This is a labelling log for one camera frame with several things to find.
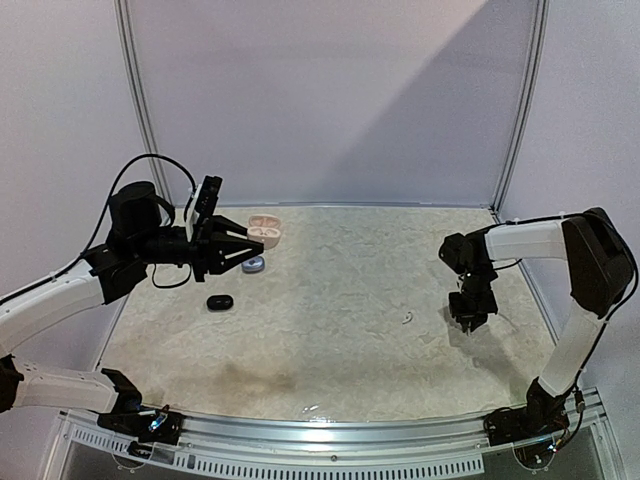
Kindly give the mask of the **black oval charging case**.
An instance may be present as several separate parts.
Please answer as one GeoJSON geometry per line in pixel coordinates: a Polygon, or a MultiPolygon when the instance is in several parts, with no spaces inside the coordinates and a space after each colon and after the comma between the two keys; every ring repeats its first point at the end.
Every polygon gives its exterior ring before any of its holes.
{"type": "Polygon", "coordinates": [[[206,300],[206,307],[209,311],[227,311],[234,306],[234,299],[230,295],[211,295],[206,300]]]}

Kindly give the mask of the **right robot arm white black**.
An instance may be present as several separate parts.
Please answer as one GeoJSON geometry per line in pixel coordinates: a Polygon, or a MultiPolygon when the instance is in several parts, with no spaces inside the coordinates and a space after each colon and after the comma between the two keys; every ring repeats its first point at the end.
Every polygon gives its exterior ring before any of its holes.
{"type": "Polygon", "coordinates": [[[552,424],[559,402],[576,385],[614,313],[635,293],[639,268],[606,211],[591,208],[528,220],[512,220],[444,238],[439,259],[459,278],[449,293],[452,319],[465,333],[497,314],[492,283],[506,260],[557,259],[565,262],[572,310],[541,374],[533,380],[517,427],[537,436],[552,424]]]}

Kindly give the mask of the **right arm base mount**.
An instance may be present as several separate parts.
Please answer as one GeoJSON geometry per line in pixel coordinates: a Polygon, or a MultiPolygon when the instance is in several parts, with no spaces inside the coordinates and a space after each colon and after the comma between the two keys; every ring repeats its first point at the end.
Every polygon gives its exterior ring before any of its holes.
{"type": "Polygon", "coordinates": [[[501,407],[483,418],[483,431],[491,446],[517,443],[555,432],[566,433],[569,425],[563,406],[549,415],[528,406],[501,407]]]}

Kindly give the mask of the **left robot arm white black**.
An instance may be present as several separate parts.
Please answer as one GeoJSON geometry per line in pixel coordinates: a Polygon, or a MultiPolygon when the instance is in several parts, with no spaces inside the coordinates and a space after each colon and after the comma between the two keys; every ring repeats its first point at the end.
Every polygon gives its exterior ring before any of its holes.
{"type": "Polygon", "coordinates": [[[82,372],[39,367],[15,357],[15,349],[61,321],[128,296],[150,265],[188,266],[193,279],[221,275],[263,253],[245,227],[215,214],[222,180],[206,177],[182,226],[164,224],[175,209],[148,181],[111,195],[111,228],[105,243],[89,249],[65,273],[58,272],[1,302],[1,409],[27,406],[85,409],[109,414],[128,434],[148,426],[136,387],[119,371],[82,372]]]}

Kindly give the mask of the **pink round charging case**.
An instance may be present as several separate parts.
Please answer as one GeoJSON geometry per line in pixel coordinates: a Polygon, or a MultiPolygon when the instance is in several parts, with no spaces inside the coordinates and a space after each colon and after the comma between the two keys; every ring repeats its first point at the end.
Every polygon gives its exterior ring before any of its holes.
{"type": "Polygon", "coordinates": [[[261,243],[265,250],[271,250],[280,243],[281,225],[281,220],[274,215],[252,215],[248,220],[247,237],[261,243]]]}

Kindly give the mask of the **purple earbud charging case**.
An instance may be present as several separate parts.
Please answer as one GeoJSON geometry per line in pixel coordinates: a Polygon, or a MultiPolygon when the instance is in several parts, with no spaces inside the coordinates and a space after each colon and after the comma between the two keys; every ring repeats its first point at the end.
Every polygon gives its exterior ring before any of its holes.
{"type": "Polygon", "coordinates": [[[241,264],[243,273],[254,274],[259,273],[265,269],[265,259],[263,256],[256,256],[249,260],[244,261],[241,264]]]}

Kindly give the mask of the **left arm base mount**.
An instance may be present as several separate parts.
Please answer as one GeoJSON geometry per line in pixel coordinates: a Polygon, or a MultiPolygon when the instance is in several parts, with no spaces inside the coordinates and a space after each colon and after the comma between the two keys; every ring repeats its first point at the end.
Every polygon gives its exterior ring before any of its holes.
{"type": "Polygon", "coordinates": [[[138,398],[117,400],[109,413],[100,413],[97,425],[111,432],[135,437],[139,443],[176,446],[185,416],[165,405],[144,406],[138,398]]]}

